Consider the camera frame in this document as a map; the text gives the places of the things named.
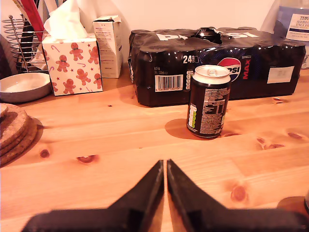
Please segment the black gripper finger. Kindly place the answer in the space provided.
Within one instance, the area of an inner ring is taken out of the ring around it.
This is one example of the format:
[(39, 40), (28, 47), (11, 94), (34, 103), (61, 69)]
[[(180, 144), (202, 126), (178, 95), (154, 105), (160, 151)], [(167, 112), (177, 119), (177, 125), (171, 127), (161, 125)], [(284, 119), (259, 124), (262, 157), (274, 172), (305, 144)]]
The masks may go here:
[(108, 207), (119, 219), (113, 232), (146, 232), (164, 193), (164, 167), (159, 160), (127, 193)]
[(188, 232), (219, 232), (215, 217), (226, 210), (199, 188), (171, 159), (167, 160), (168, 190)]

